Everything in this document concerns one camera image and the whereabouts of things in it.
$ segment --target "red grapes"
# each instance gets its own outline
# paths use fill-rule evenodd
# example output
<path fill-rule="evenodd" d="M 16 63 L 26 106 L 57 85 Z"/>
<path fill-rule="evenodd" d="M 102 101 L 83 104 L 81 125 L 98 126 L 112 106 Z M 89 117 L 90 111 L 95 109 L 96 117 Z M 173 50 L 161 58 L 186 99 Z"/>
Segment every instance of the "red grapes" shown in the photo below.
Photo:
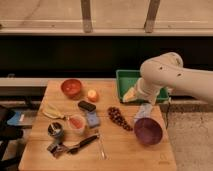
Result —
<path fill-rule="evenodd" d="M 133 128 L 127 123 L 125 118 L 121 115 L 120 109 L 117 107 L 109 107 L 108 110 L 109 118 L 115 124 L 122 126 L 127 131 L 132 131 Z"/>

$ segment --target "wooden tabletop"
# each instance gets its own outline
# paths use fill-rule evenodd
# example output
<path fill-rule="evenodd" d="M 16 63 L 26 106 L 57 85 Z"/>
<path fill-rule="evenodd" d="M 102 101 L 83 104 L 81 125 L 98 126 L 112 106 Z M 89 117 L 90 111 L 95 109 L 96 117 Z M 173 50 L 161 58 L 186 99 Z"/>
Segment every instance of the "wooden tabletop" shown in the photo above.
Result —
<path fill-rule="evenodd" d="M 19 165 L 20 171 L 176 170 L 174 155 L 159 106 L 154 107 L 151 117 L 163 128 L 163 139 L 157 145 L 144 146 L 137 141 L 133 131 L 128 132 L 124 130 L 122 127 L 112 123 L 108 118 L 107 109 L 115 106 L 120 108 L 122 115 L 133 126 L 133 116 L 139 110 L 138 105 L 124 105 L 119 102 L 115 80 L 94 81 L 81 79 L 81 82 L 84 94 L 79 100 L 86 100 L 85 92 L 89 89 L 96 89 L 100 95 L 99 101 L 94 104 L 96 105 L 96 112 L 101 121 L 98 129 L 107 159 L 104 160 L 101 156 L 98 140 L 81 149 L 78 154 L 62 154 L 57 159 L 47 151 L 47 147 L 53 142 L 53 139 L 47 134 L 47 127 L 54 121 L 63 125 L 65 130 L 65 145 L 71 146 L 84 139 L 84 137 L 75 135 L 69 129 L 66 121 L 52 120 L 42 114 L 43 104 L 47 101 L 54 104 L 66 115 L 84 114 L 77 106 L 79 100 L 68 99 L 61 92 L 60 85 L 62 81 L 50 81 L 27 141 Z M 93 129 L 87 130 L 87 134 L 92 134 L 93 132 Z"/>

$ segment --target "metal bowl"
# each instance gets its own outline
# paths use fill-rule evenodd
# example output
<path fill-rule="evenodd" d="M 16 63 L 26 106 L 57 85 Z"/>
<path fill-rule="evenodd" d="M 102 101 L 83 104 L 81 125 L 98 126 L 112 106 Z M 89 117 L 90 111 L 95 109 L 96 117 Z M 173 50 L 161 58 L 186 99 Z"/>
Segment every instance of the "metal bowl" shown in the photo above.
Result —
<path fill-rule="evenodd" d="M 144 145 L 158 144 L 163 131 L 158 122 L 151 118 L 141 118 L 134 125 L 134 132 L 140 143 Z"/>

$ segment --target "green bin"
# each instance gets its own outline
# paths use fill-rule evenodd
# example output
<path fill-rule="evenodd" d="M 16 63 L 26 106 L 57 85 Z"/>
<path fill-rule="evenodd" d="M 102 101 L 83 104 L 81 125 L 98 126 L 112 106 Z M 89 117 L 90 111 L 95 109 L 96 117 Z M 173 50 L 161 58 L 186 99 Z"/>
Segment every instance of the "green bin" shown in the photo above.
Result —
<path fill-rule="evenodd" d="M 117 82 L 117 91 L 118 98 L 121 103 L 123 103 L 122 99 L 124 94 L 129 90 L 130 87 L 134 86 L 138 78 L 140 77 L 139 70 L 116 70 L 116 82 Z M 162 103 L 169 99 L 168 92 L 165 88 L 160 90 L 160 94 L 157 97 L 156 102 Z M 131 103 L 143 103 L 147 102 L 145 100 L 136 100 Z"/>

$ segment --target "banana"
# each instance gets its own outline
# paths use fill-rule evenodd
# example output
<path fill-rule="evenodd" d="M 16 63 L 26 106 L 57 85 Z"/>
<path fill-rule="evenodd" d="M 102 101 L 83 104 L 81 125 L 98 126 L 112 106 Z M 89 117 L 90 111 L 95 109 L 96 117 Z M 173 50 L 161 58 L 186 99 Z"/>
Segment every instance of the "banana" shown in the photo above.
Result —
<path fill-rule="evenodd" d="M 46 103 L 44 105 L 42 113 L 52 119 L 64 119 L 65 117 L 55 106 L 50 103 Z"/>

